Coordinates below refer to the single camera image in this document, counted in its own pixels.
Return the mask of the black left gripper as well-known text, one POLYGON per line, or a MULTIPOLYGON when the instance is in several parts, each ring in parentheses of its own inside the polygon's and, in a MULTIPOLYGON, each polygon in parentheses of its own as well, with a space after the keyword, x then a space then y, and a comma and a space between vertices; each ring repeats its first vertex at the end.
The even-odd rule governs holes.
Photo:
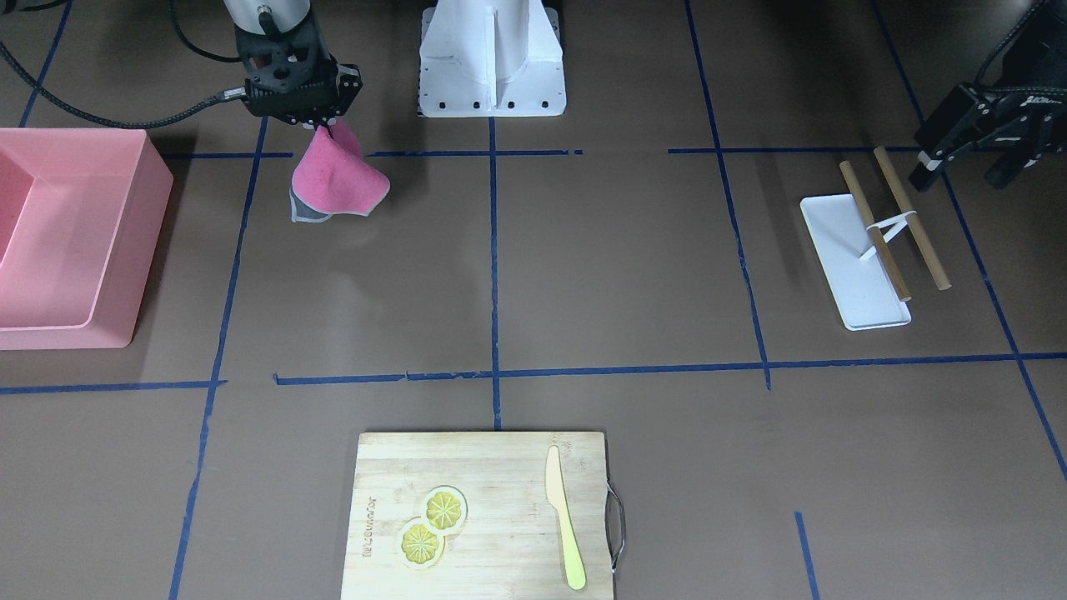
POLYGON ((1038 1, 984 60, 975 79, 954 86, 919 127, 911 186, 925 193, 964 153, 999 149, 984 180, 1005 189, 1045 156, 1064 153, 1064 2, 1038 1))

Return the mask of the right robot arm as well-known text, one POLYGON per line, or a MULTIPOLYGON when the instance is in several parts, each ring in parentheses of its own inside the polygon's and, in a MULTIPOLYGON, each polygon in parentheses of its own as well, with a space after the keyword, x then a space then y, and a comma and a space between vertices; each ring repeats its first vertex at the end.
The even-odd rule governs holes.
POLYGON ((362 90, 359 66, 328 50, 308 1, 228 1, 245 69, 241 102, 256 117, 332 127, 362 90))

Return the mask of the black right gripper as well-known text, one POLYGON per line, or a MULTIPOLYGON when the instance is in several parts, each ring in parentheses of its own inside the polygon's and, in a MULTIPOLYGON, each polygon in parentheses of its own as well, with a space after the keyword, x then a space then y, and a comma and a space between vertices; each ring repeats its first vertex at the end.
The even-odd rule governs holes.
POLYGON ((306 83, 283 95, 283 121, 317 127, 343 117, 363 88, 361 68, 353 63, 320 66, 306 83))

